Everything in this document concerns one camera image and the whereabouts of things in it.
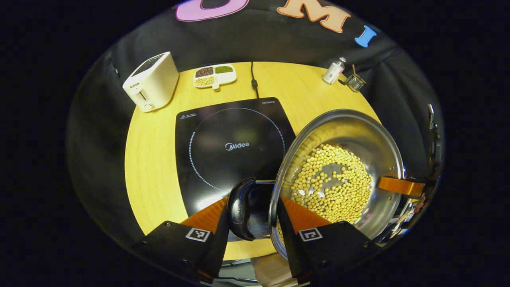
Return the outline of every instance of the metal bowl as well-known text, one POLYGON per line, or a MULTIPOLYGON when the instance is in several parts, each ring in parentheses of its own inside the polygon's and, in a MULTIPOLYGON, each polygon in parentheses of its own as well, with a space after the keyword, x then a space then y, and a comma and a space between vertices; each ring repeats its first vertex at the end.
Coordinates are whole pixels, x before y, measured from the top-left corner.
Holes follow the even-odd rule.
MULTIPOLYGON (((405 179, 400 152, 389 132, 372 117, 355 110, 339 109, 318 116, 297 135, 289 147, 271 197, 271 240, 277 252, 285 259, 288 257, 276 216, 278 199, 280 196, 290 197, 291 186, 305 155, 311 153, 313 148, 327 143, 353 152, 365 164, 367 173, 372 175, 370 199, 362 211, 361 219, 354 224, 366 237, 374 239, 384 230, 400 201, 400 194, 376 187, 380 176, 405 179)), ((332 171, 332 168, 338 166, 327 166, 323 171, 330 172, 328 169, 332 171)))

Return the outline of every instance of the black induction cooktop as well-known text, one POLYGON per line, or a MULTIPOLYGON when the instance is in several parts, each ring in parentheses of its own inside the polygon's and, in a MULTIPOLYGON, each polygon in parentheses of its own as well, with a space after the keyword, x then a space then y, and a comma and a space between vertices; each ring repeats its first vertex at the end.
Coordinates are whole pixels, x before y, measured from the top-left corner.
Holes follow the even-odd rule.
MULTIPOLYGON (((177 114, 177 175, 188 216, 229 195, 249 177, 275 179, 295 135, 277 98, 218 104, 177 114)), ((272 185, 256 186, 250 196, 248 228, 269 234, 272 185)), ((232 233, 228 241, 240 240, 232 233)))

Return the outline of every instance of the wooden table surface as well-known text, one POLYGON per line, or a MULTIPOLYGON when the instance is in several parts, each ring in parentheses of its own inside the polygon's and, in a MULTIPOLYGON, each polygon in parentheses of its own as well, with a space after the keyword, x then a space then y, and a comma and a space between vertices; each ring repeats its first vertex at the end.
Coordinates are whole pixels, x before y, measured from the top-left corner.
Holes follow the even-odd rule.
MULTIPOLYGON (((165 220, 182 222, 188 218, 175 164, 176 115, 185 110, 257 97, 251 87, 250 62, 232 65, 237 80, 221 85, 218 90, 195 88, 195 69, 188 70, 180 73, 167 106, 149 113, 135 109, 127 135, 124 169, 131 208, 145 234, 165 220)), ((361 93, 352 92, 338 81, 332 85, 324 83, 325 72, 323 68, 300 64, 253 64, 259 96, 279 99, 296 135, 311 120, 334 109, 358 110, 379 121, 361 93)), ((229 242, 223 260, 275 252, 271 239, 229 242)))

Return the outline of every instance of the pink letter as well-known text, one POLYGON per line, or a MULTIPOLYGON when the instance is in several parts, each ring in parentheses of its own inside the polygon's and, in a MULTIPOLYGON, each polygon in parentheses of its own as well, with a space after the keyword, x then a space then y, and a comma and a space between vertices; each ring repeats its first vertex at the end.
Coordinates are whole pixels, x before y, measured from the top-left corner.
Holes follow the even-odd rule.
POLYGON ((325 20, 320 22, 321 25, 337 33, 344 31, 342 26, 345 19, 350 17, 350 14, 335 6, 322 7, 317 0, 287 0, 285 6, 278 8, 277 11, 283 15, 303 18, 304 14, 301 12, 303 5, 307 10, 310 21, 315 22, 327 16, 325 20))
POLYGON ((189 0, 180 4, 175 12, 179 21, 200 21, 211 18, 223 17, 243 9, 248 0, 230 0, 227 4, 210 9, 202 8, 203 0, 189 0))

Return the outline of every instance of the small bottle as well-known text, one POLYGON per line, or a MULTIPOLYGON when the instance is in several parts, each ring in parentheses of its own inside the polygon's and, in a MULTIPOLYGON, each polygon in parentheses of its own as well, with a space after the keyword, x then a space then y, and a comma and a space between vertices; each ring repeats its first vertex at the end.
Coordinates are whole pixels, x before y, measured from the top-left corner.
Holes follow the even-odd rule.
POLYGON ((331 66, 329 66, 329 69, 327 69, 326 74, 322 76, 322 79, 330 85, 333 84, 338 79, 340 74, 344 71, 345 61, 346 60, 344 57, 340 57, 340 61, 335 61, 331 63, 331 66))

